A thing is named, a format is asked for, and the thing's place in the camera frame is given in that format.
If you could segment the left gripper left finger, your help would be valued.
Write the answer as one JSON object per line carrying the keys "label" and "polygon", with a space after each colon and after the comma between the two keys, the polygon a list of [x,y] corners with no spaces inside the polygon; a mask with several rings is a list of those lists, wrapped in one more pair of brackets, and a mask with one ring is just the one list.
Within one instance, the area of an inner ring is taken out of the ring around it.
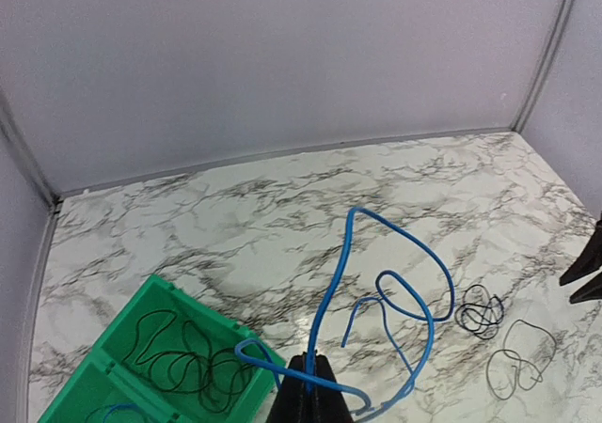
{"label": "left gripper left finger", "polygon": [[285,376],[266,423],[309,423],[311,414],[310,397],[305,383],[294,377]]}

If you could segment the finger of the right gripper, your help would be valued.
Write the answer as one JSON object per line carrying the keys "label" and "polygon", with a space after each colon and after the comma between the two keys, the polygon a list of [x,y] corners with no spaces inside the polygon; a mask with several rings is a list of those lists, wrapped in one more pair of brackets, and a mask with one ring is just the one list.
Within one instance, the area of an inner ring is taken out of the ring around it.
{"label": "finger of the right gripper", "polygon": [[585,247],[560,277],[560,285],[564,286],[593,273],[601,267],[601,221],[598,220],[594,227],[594,233],[586,243]]}
{"label": "finger of the right gripper", "polygon": [[569,298],[571,304],[580,304],[602,299],[602,285],[600,279],[592,279],[576,290]]}

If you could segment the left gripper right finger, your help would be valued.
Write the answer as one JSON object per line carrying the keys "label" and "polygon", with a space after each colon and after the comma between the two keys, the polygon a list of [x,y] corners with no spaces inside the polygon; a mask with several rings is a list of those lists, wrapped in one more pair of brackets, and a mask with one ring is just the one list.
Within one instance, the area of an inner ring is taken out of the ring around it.
{"label": "left gripper right finger", "polygon": [[[316,375],[336,382],[332,367],[324,355],[316,358]],[[338,390],[315,385],[310,394],[310,421],[313,423],[353,423],[348,406]]]}

